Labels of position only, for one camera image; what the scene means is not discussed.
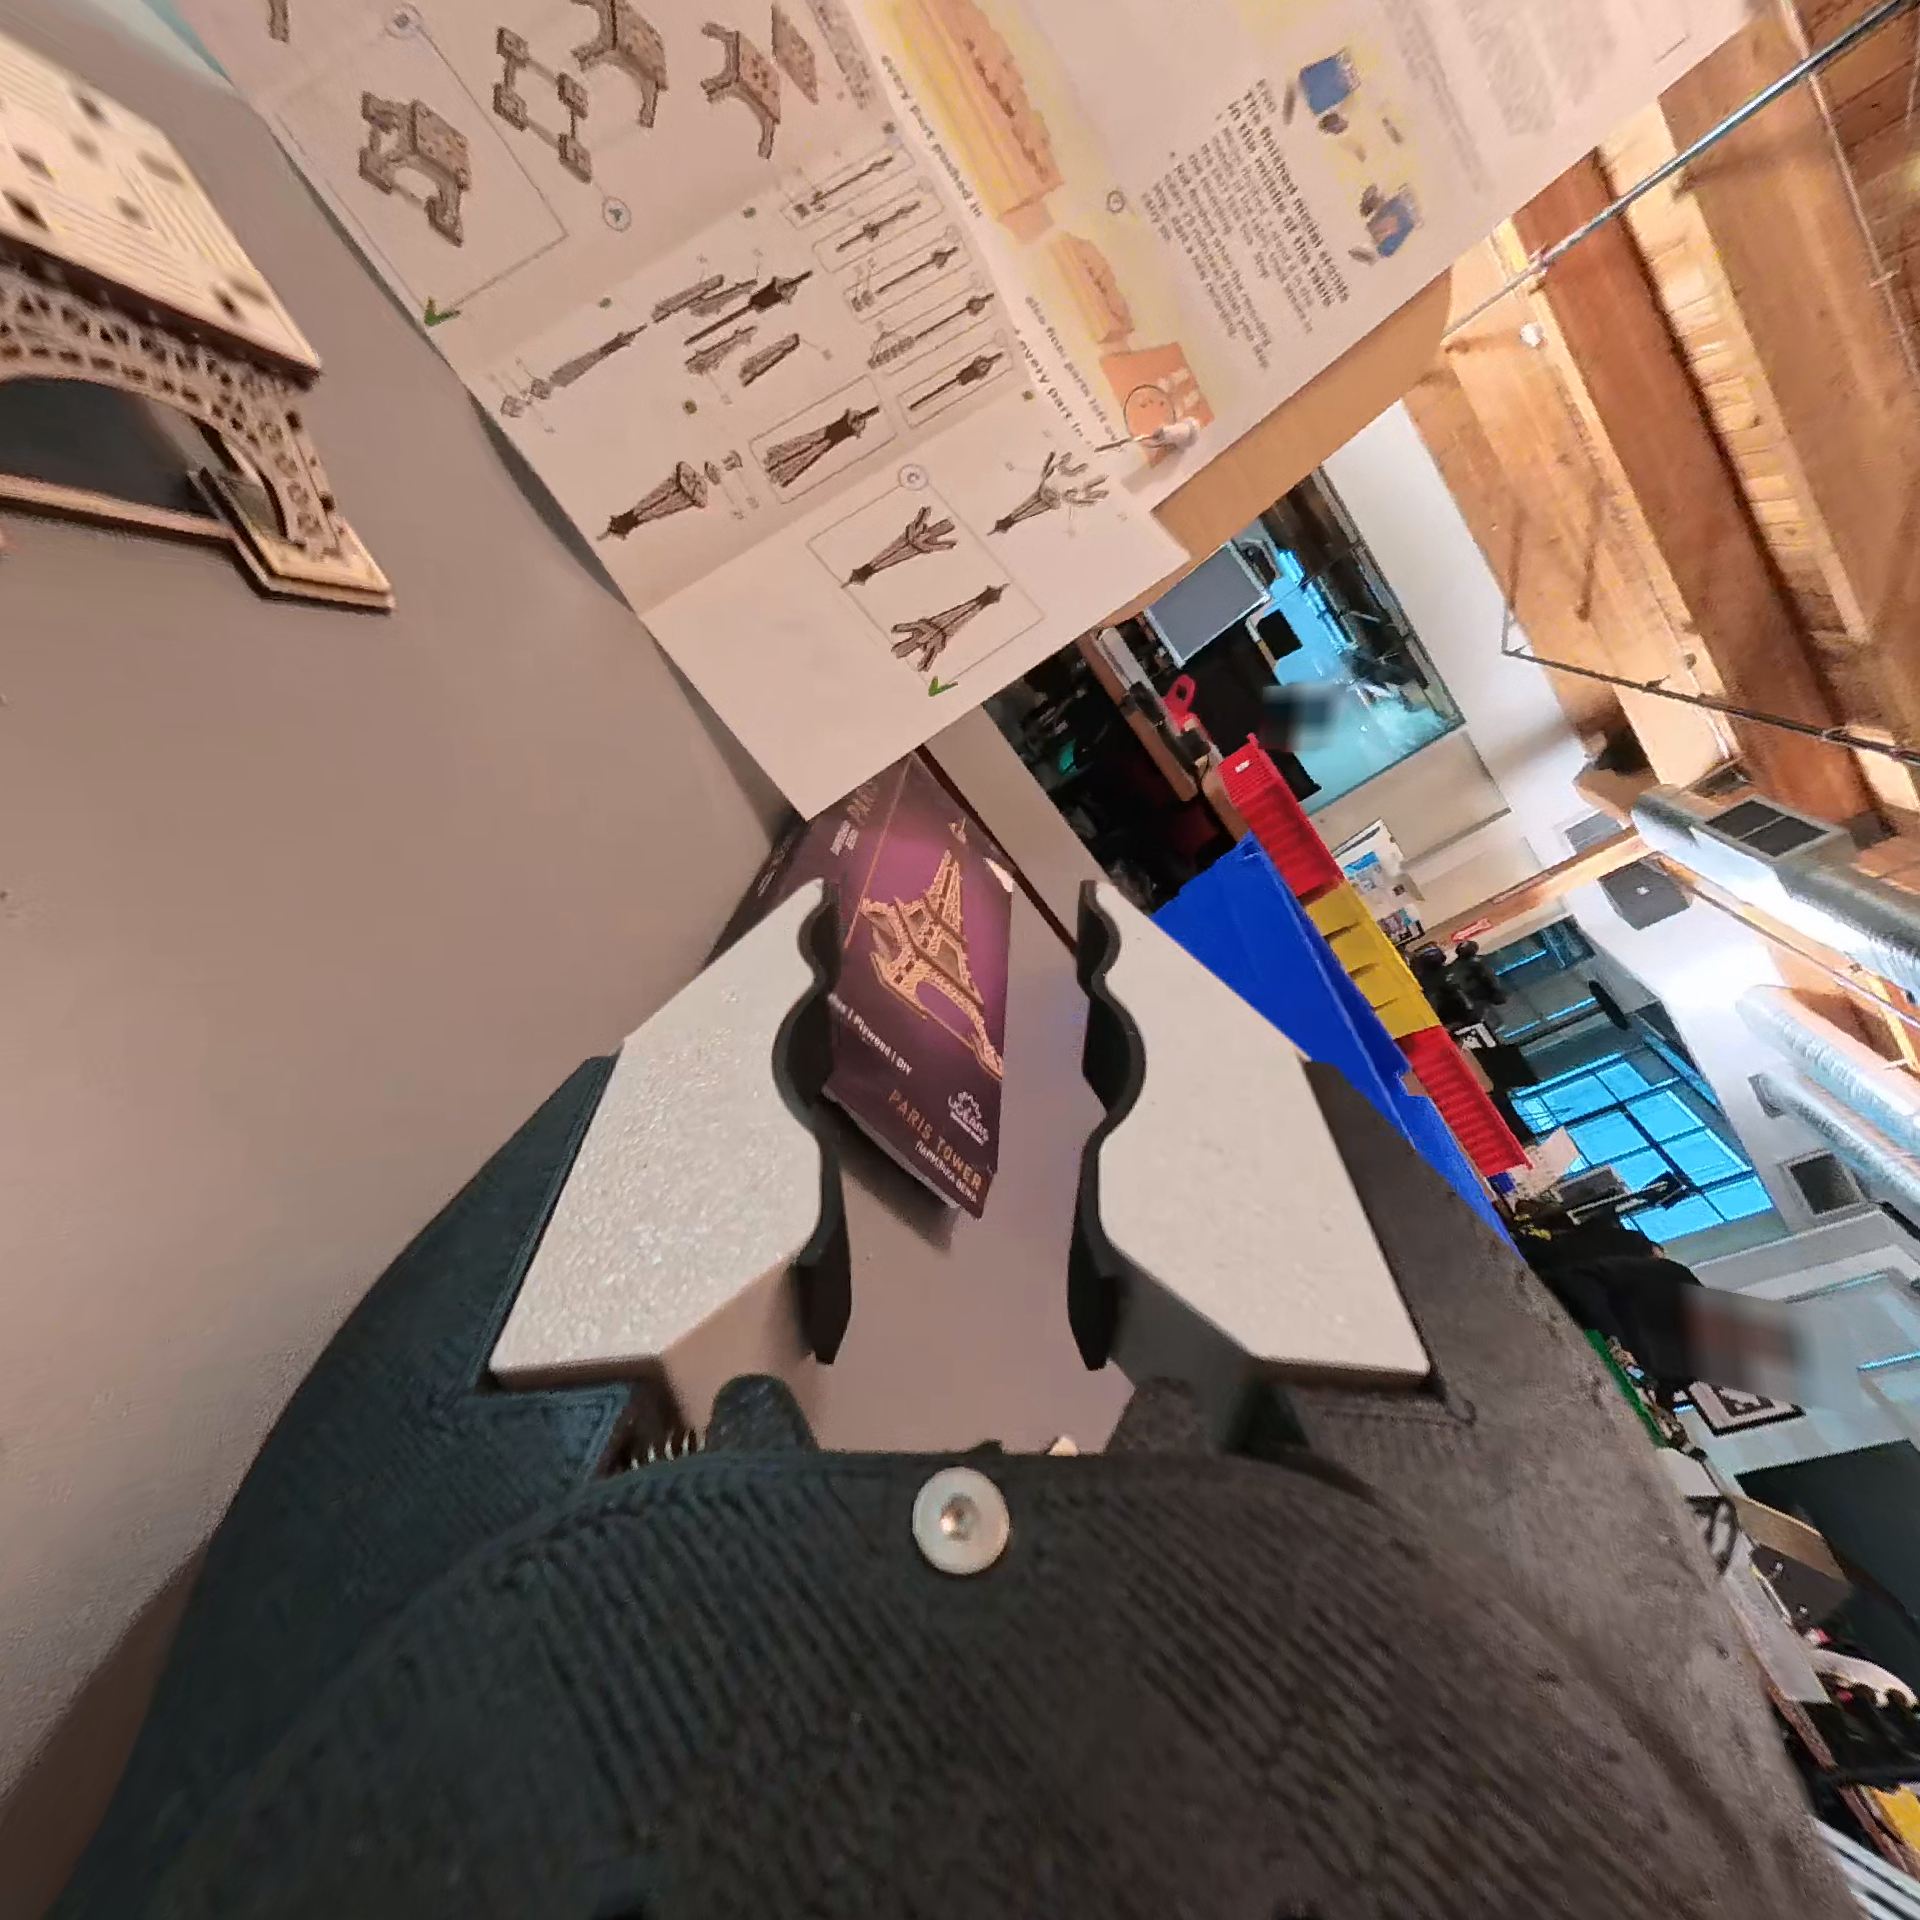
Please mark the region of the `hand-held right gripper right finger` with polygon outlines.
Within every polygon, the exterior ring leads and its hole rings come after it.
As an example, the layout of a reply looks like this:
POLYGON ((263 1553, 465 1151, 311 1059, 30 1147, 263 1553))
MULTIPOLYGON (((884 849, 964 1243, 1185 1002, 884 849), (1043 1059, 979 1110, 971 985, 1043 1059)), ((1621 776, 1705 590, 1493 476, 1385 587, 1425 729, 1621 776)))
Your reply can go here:
POLYGON ((1317 1064, 1106 880, 1076 905, 1081 1363, 1194 1394, 1411 1393, 1433 1363, 1342 1159, 1317 1064))

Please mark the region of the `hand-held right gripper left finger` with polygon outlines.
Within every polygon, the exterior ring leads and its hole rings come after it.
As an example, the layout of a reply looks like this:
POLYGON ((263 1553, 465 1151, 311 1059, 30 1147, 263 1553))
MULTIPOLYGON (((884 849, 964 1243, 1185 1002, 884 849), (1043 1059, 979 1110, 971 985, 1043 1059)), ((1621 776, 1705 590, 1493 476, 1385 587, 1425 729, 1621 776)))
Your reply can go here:
POLYGON ((508 1387, 713 1394, 837 1363, 837 889, 809 880, 621 1044, 491 1351, 508 1387))

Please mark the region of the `grey desk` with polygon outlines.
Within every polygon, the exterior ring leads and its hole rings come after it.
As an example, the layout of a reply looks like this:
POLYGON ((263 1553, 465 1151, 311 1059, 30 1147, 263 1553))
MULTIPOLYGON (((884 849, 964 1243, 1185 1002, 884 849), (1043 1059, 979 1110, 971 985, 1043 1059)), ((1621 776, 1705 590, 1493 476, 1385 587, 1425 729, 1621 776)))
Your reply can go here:
POLYGON ((4 6, 153 122, 321 351, 397 609, 6 519, 4 1916, 45 1916, 329 1338, 707 960, 785 806, 165 28, 4 6))

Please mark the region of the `red storage bin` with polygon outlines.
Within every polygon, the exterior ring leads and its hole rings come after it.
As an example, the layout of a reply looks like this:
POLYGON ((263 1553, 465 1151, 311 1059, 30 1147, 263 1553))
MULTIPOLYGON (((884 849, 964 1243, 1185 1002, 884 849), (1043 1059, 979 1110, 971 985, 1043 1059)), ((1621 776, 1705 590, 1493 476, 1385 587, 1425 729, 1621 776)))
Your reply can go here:
POLYGON ((1441 1024, 1399 1036, 1399 1051, 1455 1145, 1493 1183, 1529 1164, 1525 1143, 1501 1119, 1470 1055, 1441 1024))
POLYGON ((1222 752, 1217 779, 1233 812, 1254 840, 1299 905, 1315 905, 1347 886, 1335 855, 1313 827, 1277 763, 1247 736, 1222 752))

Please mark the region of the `tagged blue storage bin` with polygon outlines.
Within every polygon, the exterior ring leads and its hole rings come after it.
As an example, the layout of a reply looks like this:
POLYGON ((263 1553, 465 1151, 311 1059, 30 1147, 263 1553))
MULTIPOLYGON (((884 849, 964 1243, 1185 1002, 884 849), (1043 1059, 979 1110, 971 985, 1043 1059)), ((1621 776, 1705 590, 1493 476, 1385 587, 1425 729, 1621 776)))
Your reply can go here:
POLYGON ((1409 1060, 1260 844, 1245 840, 1197 873, 1151 922, 1247 1002, 1317 1065, 1348 1084, 1499 1236, 1493 1195, 1433 1102, 1409 1086, 1409 1060))

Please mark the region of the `yellow storage bin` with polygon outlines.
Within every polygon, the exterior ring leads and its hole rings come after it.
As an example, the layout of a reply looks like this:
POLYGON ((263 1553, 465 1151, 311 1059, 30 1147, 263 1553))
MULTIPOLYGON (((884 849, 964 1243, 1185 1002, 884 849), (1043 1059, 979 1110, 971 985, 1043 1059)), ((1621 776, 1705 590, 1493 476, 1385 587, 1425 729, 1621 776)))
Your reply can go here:
POLYGON ((1348 882, 1329 887, 1307 902, 1303 913, 1393 1040, 1401 1042, 1441 1027, 1441 1018, 1401 950, 1387 939, 1369 905, 1348 882))

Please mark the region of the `purple puzzle box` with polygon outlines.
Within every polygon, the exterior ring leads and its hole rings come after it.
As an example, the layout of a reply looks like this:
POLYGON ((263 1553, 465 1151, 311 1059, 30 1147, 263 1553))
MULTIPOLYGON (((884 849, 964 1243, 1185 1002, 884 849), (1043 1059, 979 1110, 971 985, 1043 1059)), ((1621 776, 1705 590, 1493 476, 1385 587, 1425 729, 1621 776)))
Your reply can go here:
POLYGON ((1014 878, 915 752, 788 827, 713 951, 806 882, 837 894, 828 1098, 949 1210, 982 1217, 1002 1151, 1014 878))

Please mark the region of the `paper instruction sheet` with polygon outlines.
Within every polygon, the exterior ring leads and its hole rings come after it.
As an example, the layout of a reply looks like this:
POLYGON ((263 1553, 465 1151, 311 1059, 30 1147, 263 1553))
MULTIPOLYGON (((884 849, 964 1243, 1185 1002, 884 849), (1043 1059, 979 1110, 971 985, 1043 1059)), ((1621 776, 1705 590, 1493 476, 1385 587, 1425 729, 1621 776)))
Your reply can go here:
POLYGON ((181 6, 817 814, 1755 6, 181 6))

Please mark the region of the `wooden tower base model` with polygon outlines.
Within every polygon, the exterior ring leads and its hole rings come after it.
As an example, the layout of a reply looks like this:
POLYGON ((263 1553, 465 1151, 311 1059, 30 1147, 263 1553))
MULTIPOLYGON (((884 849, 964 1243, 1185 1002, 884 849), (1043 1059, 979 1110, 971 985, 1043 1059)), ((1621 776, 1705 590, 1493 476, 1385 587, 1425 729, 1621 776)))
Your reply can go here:
POLYGON ((393 612, 307 427, 321 359, 169 135, 2 40, 2 380, 115 399, 201 507, 31 473, 4 507, 205 542, 260 594, 393 612))

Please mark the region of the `silver air duct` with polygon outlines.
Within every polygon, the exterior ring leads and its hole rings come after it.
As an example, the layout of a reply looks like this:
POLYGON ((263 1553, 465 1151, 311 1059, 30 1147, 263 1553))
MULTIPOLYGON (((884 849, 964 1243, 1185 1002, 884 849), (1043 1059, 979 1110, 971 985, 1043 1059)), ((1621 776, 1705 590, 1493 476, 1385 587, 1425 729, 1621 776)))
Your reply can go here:
POLYGON ((1642 794, 1630 824, 1695 880, 1917 998, 1915 892, 1866 871, 1843 827, 1758 796, 1674 786, 1642 794))
POLYGON ((1915 1217, 1915 1078, 1783 988, 1743 990, 1735 1011, 1767 1051, 1767 1065, 1748 1079, 1767 1115, 1799 1120, 1866 1186, 1915 1217))

